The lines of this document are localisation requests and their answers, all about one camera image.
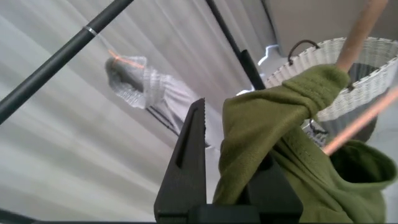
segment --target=black pole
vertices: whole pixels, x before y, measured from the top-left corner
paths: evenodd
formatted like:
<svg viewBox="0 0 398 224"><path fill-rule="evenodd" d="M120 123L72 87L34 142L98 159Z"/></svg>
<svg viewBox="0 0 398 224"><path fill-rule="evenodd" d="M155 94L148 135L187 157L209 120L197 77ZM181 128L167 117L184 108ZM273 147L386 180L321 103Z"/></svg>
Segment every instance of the black pole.
<svg viewBox="0 0 398 224"><path fill-rule="evenodd" d="M22 106L37 90L46 84L66 63L68 63L96 33L101 32L133 0L114 0L86 27L82 28L61 49L42 66L26 78L10 94L0 101L0 124Z"/></svg>
<svg viewBox="0 0 398 224"><path fill-rule="evenodd" d="M206 3L209 6L214 17L216 18L218 25L220 26L221 30L223 31L227 41L229 42L230 46L232 47L233 52L235 53L236 57L238 58L239 62L241 63L243 70L245 71L246 75L248 76L254 89L256 89L256 90L265 89L266 86L262 82L260 74L257 71L256 65L253 63L253 59L249 55L249 52L247 50L243 50L242 52L239 50L239 47L236 44L231 32L229 31L228 26L226 25L226 23L223 19L223 16L219 12L214 0L206 0Z"/></svg>

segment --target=green sleeve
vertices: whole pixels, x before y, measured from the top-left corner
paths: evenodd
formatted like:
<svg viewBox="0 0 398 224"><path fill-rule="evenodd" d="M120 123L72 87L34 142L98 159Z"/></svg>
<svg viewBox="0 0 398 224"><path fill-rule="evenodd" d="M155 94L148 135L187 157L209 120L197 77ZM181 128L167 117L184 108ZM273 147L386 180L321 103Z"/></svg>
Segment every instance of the green sleeve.
<svg viewBox="0 0 398 224"><path fill-rule="evenodd" d="M349 76L332 65L312 67L282 86L226 100L214 203L234 204L274 144L330 105Z"/></svg>

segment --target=dark fabric in basket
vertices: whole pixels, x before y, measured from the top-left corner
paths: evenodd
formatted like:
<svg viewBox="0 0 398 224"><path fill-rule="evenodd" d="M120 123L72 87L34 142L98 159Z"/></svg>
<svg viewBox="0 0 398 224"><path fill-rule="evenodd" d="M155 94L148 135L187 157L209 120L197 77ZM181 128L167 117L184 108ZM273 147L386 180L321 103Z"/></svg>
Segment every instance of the dark fabric in basket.
<svg viewBox="0 0 398 224"><path fill-rule="evenodd" d="M348 73L351 77L351 80L353 82L356 82L359 81L361 78L366 77L367 75L369 75L370 73L372 73L377 69L378 68L370 65L354 63ZM325 128L325 130L329 132L329 137L333 138L342 130L344 130L345 127L347 127L347 125L351 124L359 115L364 113L373 103L375 103L381 96L385 95L387 92L388 90L385 93L376 97L375 99L371 100L369 103L361 105L355 110L343 114L337 119L321 122L320 124L322 125L323 128ZM356 134L352 139L366 142L371 137L374 128L376 127L376 123L377 123L377 117L373 119L362 130L360 130L360 132Z"/></svg>

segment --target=hanging garment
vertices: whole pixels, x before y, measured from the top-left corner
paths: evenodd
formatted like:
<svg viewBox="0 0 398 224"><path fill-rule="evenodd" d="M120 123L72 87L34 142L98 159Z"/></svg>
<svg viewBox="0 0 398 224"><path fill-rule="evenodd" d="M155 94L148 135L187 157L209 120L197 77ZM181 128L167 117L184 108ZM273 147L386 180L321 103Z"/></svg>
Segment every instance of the hanging garment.
<svg viewBox="0 0 398 224"><path fill-rule="evenodd" d="M236 203L271 153L303 203L301 222L384 222L381 190L396 178L394 162L359 141L347 142L328 157L300 127L348 82L347 73L319 65L281 86L227 100L214 203Z"/></svg>
<svg viewBox="0 0 398 224"><path fill-rule="evenodd" d="M109 86L134 108L145 109L180 134L190 105L200 97L183 81L159 73L145 57L110 58L105 63ZM206 185L208 202L220 178L216 171L223 140L221 115L205 103Z"/></svg>

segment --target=white curtain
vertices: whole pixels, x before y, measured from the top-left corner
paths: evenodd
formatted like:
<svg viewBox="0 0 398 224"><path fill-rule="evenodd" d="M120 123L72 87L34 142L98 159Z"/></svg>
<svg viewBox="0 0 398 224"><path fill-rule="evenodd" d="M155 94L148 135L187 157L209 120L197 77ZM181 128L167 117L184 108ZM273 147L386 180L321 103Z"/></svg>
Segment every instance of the white curtain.
<svg viewBox="0 0 398 224"><path fill-rule="evenodd" d="M243 2L226 17L250 15L261 4L217 0L220 11ZM0 99L110 3L0 1ZM245 24L253 20L267 18L257 14ZM258 49L273 40L236 21L228 21L234 32L241 27L257 38L241 35L239 43L260 57ZM119 54L143 55L183 80L219 112L224 99L250 86L205 1L135 0L101 35ZM114 95L108 57L96 38L0 126L2 209L42 220L154 220L177 137Z"/></svg>

